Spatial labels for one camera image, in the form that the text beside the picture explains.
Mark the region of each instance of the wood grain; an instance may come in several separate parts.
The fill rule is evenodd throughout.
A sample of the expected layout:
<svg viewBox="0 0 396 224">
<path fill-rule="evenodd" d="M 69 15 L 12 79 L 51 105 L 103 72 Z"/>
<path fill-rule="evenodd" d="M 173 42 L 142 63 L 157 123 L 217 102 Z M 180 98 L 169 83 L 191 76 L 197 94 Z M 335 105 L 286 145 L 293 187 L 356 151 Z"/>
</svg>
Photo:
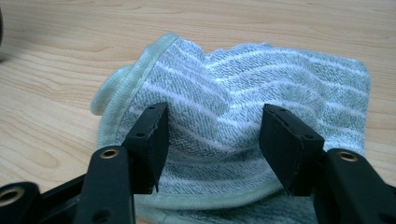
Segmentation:
<svg viewBox="0 0 396 224">
<path fill-rule="evenodd" d="M 366 156 L 396 186 L 396 2 L 2 0 L 0 186 L 42 191 L 86 172 L 99 86 L 175 32 L 210 51 L 244 42 L 359 59 L 372 76 Z"/>
</svg>

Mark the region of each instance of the wooden table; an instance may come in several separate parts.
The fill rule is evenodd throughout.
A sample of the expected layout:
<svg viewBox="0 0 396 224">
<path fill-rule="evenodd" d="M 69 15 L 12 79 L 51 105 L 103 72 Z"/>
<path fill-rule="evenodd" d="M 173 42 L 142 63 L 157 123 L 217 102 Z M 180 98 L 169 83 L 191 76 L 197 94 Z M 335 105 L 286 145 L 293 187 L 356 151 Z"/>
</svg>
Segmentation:
<svg viewBox="0 0 396 224">
<path fill-rule="evenodd" d="M 0 186 L 42 191 L 86 172 L 90 101 L 117 68 L 175 32 L 205 51 L 244 42 L 359 59 L 372 76 L 366 156 L 396 186 L 396 2 L 2 0 Z"/>
</svg>

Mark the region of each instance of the screw hole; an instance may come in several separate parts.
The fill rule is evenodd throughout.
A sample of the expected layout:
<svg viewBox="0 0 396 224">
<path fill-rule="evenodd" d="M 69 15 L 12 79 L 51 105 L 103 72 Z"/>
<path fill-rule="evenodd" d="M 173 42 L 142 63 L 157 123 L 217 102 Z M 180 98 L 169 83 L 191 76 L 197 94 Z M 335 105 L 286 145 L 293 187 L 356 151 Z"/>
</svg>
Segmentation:
<svg viewBox="0 0 396 224">
<path fill-rule="evenodd" d="M 96 211 L 95 214 L 92 216 L 93 223 L 106 223 L 111 217 L 111 212 L 108 209 L 102 209 Z"/>
<path fill-rule="evenodd" d="M 116 150 L 116 149 L 114 149 L 114 148 L 111 148 L 111 149 L 108 149 L 108 150 L 102 152 L 102 153 L 100 154 L 100 157 L 101 157 L 102 159 L 111 159 L 111 158 L 114 158 L 114 157 L 118 156 L 119 153 L 120 153 L 120 152 L 119 152 L 118 150 Z"/>
<path fill-rule="evenodd" d="M 15 203 L 24 194 L 24 189 L 20 187 L 14 187 L 6 189 L 0 192 L 0 207 Z"/>
<path fill-rule="evenodd" d="M 340 151 L 337 154 L 344 161 L 357 161 L 358 160 L 358 158 L 355 155 L 353 155 L 352 153 L 349 153 L 349 152 Z"/>
</svg>

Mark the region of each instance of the folded towel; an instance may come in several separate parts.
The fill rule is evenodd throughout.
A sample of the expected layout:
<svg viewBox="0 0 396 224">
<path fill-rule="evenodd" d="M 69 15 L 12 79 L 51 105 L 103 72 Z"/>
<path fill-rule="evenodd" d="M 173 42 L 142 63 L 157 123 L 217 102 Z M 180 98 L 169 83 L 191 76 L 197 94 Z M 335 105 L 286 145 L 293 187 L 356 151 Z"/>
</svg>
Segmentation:
<svg viewBox="0 0 396 224">
<path fill-rule="evenodd" d="M 160 192 L 135 195 L 138 215 L 162 223 L 312 223 L 310 199 L 278 193 L 261 154 L 262 107 L 286 107 L 325 138 L 325 150 L 363 154 L 369 90 L 356 60 L 267 43 L 204 53 L 168 34 L 116 71 L 91 110 L 103 116 L 100 148 L 120 145 L 147 106 L 169 103 Z"/>
</svg>

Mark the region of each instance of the towel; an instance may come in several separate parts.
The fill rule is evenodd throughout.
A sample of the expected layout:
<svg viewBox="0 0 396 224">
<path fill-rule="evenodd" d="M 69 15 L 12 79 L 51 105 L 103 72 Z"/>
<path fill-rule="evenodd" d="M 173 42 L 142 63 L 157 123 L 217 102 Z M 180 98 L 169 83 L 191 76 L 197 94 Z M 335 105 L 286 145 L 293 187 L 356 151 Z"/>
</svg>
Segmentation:
<svg viewBox="0 0 396 224">
<path fill-rule="evenodd" d="M 143 110 L 169 103 L 160 192 L 135 195 L 161 223 L 313 223 L 311 198 L 285 194 L 259 149 L 264 104 L 287 108 L 334 147 L 364 155 L 370 77 L 353 59 L 246 43 L 205 53 L 167 34 L 107 79 L 91 111 L 98 148 L 120 145 Z"/>
</svg>

